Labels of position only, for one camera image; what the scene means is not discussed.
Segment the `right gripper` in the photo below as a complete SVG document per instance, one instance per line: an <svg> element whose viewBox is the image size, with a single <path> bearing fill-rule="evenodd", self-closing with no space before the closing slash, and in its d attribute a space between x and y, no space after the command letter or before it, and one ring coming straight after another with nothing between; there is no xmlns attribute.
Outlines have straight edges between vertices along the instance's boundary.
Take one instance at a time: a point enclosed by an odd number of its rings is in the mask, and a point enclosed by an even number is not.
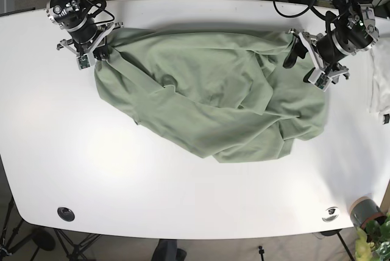
<svg viewBox="0 0 390 261"><path fill-rule="evenodd" d="M52 8L52 23L71 36L68 40L60 40L57 50L66 48L71 51L80 70L95 66L97 60L107 60L109 43L114 34L124 27L123 22L97 25L92 17L82 17L81 11L60 11L60 8Z"/></svg>

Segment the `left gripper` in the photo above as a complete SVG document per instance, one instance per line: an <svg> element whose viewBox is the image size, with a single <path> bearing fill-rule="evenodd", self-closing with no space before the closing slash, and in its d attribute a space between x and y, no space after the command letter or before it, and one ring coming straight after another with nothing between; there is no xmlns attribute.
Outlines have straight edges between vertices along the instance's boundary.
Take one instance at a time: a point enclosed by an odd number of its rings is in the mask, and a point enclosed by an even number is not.
<svg viewBox="0 0 390 261"><path fill-rule="evenodd" d="M345 24L339 21L325 35L311 35L297 29L290 29L288 33L292 35L292 43L283 67L292 68L298 57L304 59L309 53L314 68L304 76L303 81L322 91L326 91L331 84L337 84L340 76L349 79L349 69L339 64L343 58L370 50L379 39L374 20L349 20Z"/></svg>

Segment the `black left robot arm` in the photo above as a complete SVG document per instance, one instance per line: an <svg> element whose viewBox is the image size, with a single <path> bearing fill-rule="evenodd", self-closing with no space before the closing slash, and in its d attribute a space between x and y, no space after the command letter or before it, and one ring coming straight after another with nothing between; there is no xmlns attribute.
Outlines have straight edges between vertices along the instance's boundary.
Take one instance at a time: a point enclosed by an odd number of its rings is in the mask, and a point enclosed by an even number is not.
<svg viewBox="0 0 390 261"><path fill-rule="evenodd" d="M308 9L324 20L325 34L311 35L290 29L292 48L283 67L292 68L298 58L310 56L314 67L303 80L326 91L330 84L337 84L341 76L350 77L349 69L340 61L370 50L380 34L375 25L373 0L331 0L338 14L331 11L321 14L314 8L315 1L310 1Z"/></svg>

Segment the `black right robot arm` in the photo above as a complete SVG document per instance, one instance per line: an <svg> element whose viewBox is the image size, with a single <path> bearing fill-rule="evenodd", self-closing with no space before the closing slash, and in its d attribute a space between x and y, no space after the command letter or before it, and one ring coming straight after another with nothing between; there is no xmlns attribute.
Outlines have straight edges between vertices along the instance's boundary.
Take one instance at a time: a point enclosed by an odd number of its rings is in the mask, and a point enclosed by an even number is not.
<svg viewBox="0 0 390 261"><path fill-rule="evenodd" d="M57 44L76 55L81 70L108 60L107 36L123 27L107 9L106 0L50 0L46 14L52 23L67 31L70 39Z"/></svg>

